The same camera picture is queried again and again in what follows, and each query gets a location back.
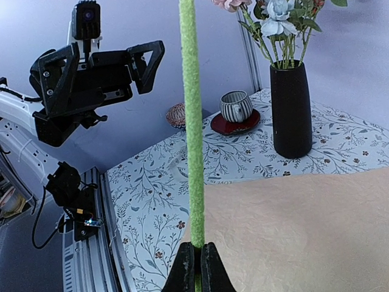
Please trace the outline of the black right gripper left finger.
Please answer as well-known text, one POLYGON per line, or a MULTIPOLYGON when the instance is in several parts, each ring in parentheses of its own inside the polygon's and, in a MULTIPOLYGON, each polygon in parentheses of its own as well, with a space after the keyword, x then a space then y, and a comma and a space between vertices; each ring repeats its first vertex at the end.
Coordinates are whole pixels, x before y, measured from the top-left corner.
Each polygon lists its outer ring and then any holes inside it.
POLYGON ((195 252, 190 242, 183 242, 177 251, 170 273, 161 292, 194 292, 195 252))

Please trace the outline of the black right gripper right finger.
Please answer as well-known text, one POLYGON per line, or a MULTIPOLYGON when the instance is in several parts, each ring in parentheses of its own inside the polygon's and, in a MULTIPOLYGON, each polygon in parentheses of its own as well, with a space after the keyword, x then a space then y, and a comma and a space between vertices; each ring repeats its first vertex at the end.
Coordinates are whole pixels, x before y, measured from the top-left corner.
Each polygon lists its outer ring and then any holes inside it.
POLYGON ((200 267, 203 292, 236 292, 213 242, 202 247, 200 267))

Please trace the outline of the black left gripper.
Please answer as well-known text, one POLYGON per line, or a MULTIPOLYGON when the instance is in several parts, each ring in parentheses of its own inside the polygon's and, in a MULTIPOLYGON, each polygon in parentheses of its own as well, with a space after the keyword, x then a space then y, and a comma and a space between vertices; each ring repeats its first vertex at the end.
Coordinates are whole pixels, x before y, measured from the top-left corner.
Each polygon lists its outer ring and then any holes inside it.
POLYGON ((162 40, 129 47, 128 64, 122 51, 94 53, 81 63, 77 43, 43 53, 30 68, 29 82, 43 108, 34 111, 39 141, 59 147, 79 127, 107 120, 97 108, 129 100, 131 83, 138 94, 153 90, 165 53, 162 40))

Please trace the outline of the blue hydrangea stem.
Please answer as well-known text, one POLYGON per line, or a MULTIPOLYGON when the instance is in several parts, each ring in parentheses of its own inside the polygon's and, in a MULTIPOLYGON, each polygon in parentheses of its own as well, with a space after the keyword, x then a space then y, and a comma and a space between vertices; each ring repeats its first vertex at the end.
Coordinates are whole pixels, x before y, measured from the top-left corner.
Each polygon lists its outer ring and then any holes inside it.
POLYGON ((179 2, 182 73, 185 97, 185 125, 188 150, 188 186, 190 196, 190 238, 194 246, 194 290, 202 291, 199 256, 205 244, 204 170, 202 158, 201 93, 193 1, 179 2))

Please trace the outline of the peach wrapping paper sheet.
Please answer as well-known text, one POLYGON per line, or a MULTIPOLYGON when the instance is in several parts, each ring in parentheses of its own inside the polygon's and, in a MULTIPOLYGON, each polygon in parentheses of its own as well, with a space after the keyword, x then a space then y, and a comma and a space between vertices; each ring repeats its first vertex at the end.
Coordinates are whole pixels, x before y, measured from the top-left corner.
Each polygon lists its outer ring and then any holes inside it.
POLYGON ((388 169, 207 185, 205 237, 237 291, 387 291, 388 169))

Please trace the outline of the light blue rose stem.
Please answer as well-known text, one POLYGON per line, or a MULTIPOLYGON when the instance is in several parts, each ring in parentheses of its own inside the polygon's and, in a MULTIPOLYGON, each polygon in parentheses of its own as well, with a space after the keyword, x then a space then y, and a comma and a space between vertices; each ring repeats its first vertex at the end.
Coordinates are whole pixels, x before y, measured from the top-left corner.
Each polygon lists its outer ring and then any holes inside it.
POLYGON ((275 69, 302 66, 312 32, 321 32, 316 17, 324 1, 255 1, 242 3, 240 24, 247 30, 263 57, 275 69))

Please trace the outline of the pink rose stem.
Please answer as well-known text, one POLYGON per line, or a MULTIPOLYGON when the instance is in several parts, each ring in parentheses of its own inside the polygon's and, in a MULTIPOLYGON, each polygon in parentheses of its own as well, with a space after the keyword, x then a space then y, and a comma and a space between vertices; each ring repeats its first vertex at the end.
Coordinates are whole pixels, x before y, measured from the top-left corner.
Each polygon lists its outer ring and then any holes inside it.
POLYGON ((260 32, 260 25, 256 25, 249 13, 249 5, 252 4, 252 1, 226 1, 226 0, 212 0, 211 3, 215 6, 218 6, 220 9, 224 9, 230 13, 235 13, 237 11, 242 11, 244 19, 247 23, 239 21, 240 25, 243 26, 250 34, 251 37, 256 42, 256 45, 259 47, 263 57, 269 61, 272 66, 274 61, 271 57, 271 54, 264 43, 263 37, 260 32))
POLYGON ((327 4, 338 9, 345 9, 349 6, 349 1, 300 1, 303 9, 303 16, 299 18, 301 37, 301 54, 299 65, 303 64, 308 51, 309 43, 315 33, 322 33, 323 27, 320 23, 323 15, 323 10, 327 4))

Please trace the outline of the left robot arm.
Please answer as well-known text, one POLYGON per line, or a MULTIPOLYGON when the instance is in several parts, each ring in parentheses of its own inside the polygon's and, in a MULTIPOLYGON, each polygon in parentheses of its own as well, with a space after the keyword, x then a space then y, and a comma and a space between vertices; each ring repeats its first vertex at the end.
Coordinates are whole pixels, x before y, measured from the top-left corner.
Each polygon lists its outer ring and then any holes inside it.
POLYGON ((164 53, 161 40, 94 52, 85 61, 77 43, 45 52, 30 69, 36 97, 1 79, 1 144, 31 169, 57 205, 70 205, 79 194, 78 171, 36 143, 60 147, 77 128, 106 121, 106 115, 97 113, 99 108, 151 92, 164 53))

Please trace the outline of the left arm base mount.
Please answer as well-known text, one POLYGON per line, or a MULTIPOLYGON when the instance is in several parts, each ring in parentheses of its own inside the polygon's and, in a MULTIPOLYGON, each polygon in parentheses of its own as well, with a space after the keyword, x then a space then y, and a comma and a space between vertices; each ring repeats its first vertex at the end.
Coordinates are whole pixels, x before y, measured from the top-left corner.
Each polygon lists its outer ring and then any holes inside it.
POLYGON ((74 240, 76 242, 86 240, 97 235, 102 227, 103 220, 98 218, 95 207, 95 192, 98 190, 96 183, 86 183, 81 180, 76 168, 66 162, 59 162, 58 168, 53 174, 47 176, 48 183, 43 187, 43 197, 32 228, 32 244, 36 249, 43 249, 61 228, 71 224, 74 228, 74 240), (42 245, 37 245, 35 232, 46 199, 46 193, 50 193, 57 204, 62 207, 67 220, 59 223, 42 245))

